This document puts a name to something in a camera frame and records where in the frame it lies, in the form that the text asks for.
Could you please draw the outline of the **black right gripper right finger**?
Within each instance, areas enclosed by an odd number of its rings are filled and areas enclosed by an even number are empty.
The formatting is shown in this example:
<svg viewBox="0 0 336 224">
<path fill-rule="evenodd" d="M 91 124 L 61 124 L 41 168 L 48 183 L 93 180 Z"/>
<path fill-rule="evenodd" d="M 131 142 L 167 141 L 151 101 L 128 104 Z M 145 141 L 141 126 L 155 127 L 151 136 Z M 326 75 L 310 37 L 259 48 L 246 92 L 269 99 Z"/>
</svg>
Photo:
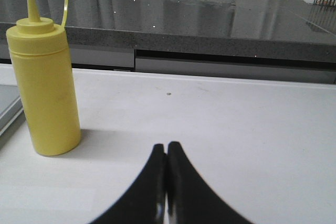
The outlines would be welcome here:
<svg viewBox="0 0 336 224">
<path fill-rule="evenodd" d="M 170 142 L 166 162 L 169 223 L 250 223 L 205 182 L 179 142 Z"/>
</svg>

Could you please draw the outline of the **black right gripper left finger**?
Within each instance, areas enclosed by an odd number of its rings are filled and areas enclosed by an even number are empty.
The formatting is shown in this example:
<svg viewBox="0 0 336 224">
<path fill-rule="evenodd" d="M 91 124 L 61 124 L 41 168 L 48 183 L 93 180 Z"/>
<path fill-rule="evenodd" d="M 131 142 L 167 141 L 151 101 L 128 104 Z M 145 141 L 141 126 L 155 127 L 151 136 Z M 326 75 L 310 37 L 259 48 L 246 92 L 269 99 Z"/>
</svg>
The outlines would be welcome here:
<svg viewBox="0 0 336 224">
<path fill-rule="evenodd" d="M 165 164 L 164 146 L 155 144 L 145 166 L 131 186 L 92 223 L 163 223 Z"/>
</svg>

